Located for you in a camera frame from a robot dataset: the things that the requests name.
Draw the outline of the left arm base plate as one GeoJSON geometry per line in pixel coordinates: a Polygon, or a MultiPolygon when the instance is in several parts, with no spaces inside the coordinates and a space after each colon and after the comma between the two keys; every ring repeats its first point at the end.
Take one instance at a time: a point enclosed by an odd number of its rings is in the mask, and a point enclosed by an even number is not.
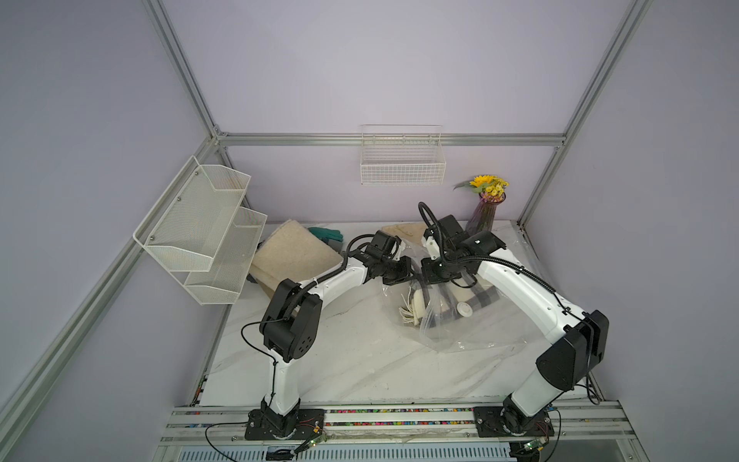
{"type": "Polygon", "coordinates": [[[301,409],[290,411],[286,416],[276,414],[271,408],[249,412],[244,439],[246,441],[306,440],[322,429],[324,409],[301,409]]]}

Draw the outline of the clear plastic vacuum bag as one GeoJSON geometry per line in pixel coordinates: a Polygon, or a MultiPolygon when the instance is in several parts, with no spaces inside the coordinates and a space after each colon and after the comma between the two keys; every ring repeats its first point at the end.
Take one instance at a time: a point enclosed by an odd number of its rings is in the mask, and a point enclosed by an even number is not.
{"type": "Polygon", "coordinates": [[[401,336],[440,353],[519,348],[542,338],[535,323],[492,283],[467,273],[452,282],[424,283],[426,249],[404,240],[400,255],[411,259],[415,278],[384,285],[382,310],[401,336]]]}

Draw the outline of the cream plaid fringed scarf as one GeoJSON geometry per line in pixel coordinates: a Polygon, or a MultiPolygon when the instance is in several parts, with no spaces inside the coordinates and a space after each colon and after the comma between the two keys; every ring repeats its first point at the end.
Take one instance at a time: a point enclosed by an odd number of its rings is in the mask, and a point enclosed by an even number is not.
{"type": "Polygon", "coordinates": [[[482,283],[471,288],[461,288],[454,284],[421,286],[414,282],[407,294],[401,295],[401,300],[402,305],[398,312],[406,325],[431,328],[467,319],[456,311],[459,302],[467,302],[475,314],[499,301],[500,295],[494,286],[482,283]]]}

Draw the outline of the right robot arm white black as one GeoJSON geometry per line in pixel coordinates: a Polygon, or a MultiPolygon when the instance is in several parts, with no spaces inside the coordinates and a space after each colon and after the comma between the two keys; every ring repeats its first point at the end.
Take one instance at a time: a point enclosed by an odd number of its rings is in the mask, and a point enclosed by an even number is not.
{"type": "Polygon", "coordinates": [[[575,389],[605,356],[609,319],[599,310],[587,312],[560,296],[542,277],[529,271],[493,232],[466,232],[457,219],[437,219],[421,202],[427,225],[421,261],[429,283],[452,282],[463,273],[485,280],[509,298],[538,327],[550,347],[536,360],[535,370],[509,394],[502,416],[525,425],[564,393],[575,389]]]}

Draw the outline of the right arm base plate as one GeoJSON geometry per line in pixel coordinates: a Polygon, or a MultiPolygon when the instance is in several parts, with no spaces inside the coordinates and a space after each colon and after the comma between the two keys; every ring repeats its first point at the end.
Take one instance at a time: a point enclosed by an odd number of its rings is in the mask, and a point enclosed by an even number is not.
{"type": "Polygon", "coordinates": [[[544,410],[528,417],[505,406],[475,406],[473,422],[480,438],[554,436],[550,418],[544,410]]]}

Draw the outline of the cream knitted scarf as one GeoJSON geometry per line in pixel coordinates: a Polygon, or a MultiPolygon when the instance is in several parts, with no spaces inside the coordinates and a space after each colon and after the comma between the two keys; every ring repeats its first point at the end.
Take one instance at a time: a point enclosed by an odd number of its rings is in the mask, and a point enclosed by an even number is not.
{"type": "Polygon", "coordinates": [[[250,275],[269,298],[284,279],[301,282],[338,268],[340,253],[297,221],[286,221],[265,240],[253,257],[250,275]]]}

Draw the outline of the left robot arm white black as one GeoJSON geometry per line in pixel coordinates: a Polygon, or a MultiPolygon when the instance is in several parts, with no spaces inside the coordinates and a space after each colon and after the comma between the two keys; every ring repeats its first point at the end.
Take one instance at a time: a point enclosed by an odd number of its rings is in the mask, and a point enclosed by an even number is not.
{"type": "Polygon", "coordinates": [[[273,360],[269,394],[263,399],[266,411],[281,419],[298,411],[294,367],[317,340],[323,308],[373,279],[392,286],[413,278],[413,264],[401,254],[403,248],[400,237],[383,231],[361,235],[348,244],[335,267],[299,282],[286,278],[278,284],[259,323],[267,355],[273,360]]]}

